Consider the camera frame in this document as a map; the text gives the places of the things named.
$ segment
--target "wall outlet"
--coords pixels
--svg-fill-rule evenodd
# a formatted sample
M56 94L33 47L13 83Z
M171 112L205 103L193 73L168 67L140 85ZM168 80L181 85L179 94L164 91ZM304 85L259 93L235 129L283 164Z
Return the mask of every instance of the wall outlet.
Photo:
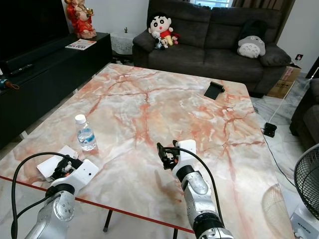
M295 60L300 61L303 58L304 55L302 54L297 54Z

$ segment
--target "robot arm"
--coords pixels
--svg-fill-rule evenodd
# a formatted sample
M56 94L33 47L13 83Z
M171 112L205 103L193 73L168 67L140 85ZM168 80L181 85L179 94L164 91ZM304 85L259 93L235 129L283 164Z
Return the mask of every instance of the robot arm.
M176 147L184 148L196 154L194 140L173 141ZM165 150L158 143L159 157L164 169L171 169L181 182L187 204L187 216L197 239L234 239L225 229L215 205L211 199L211 189L199 171L194 171L195 160L190 154L179 150Z
M75 196L98 171L88 159L81 162L63 158L51 176L55 181L46 192L46 196L52 196L45 201L26 239L65 239L68 222L74 215Z

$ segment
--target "curtain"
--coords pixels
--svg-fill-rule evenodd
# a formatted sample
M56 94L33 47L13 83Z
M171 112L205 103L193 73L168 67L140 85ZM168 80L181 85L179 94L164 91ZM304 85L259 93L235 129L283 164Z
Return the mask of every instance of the curtain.
M295 0L234 0L232 6L246 8L266 8L281 11L283 18L275 41L277 43L294 3Z

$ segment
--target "white wall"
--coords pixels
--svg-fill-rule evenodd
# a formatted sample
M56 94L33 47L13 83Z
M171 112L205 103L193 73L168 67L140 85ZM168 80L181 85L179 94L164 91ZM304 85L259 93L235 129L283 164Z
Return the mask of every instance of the white wall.
M319 0L296 0L285 28L278 41L294 60L303 54L301 61L295 61L308 73L319 57Z
M141 33L146 29L149 0L86 0L92 8L92 24L98 32L124 31Z

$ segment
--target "red table edge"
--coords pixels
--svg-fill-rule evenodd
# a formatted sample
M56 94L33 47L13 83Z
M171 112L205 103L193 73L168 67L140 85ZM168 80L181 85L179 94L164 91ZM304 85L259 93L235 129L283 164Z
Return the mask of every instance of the red table edge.
M6 178L6 177L3 177L3 176L0 176L0 178L12 182L12 179L10 179L10 178ZM23 182L19 182L19 181L17 181L17 183L21 184L21 185L24 185L24 186L27 186L27 187L30 187L30 188L38 189L38 190L41 190L41 191L44 191L44 192L47 191L44 188L40 188L40 187L37 187L37 186L34 186L34 185L30 185L30 184L27 184L27 183L23 183ZM90 202L90 201L87 201L87 200L84 200L84 199L81 199L81 198L75 198L75 200L77 200L79 202L91 204L93 206L97 206L97 207L100 207L100 208L109 209L109 210L112 210L112 211L115 211L115 212L118 212L118 213L126 214L126 215L129 215L129 216L132 216L132 217L140 218L140 219L143 219L143 220L146 220L146 221L150 221L152 223L157 223L157 224L160 224L160 225L163 225L163 226L179 229L181 231L185 231L185 232L194 234L193 230L190 230L190 229L187 229L187 228L182 228L182 227L179 227L179 226L176 226L176 225L173 225L173 224L169 224L169 223L164 223L164 222L152 219L152 218L147 218L147 217L144 217L144 216L140 216L138 214L129 213L129 212L126 212L126 211L123 211L123 210L120 210L120 209L116 209L116 208L112 208L112 207L108 207L108 206L105 206L105 205L102 205L102 204L93 203L93 202Z

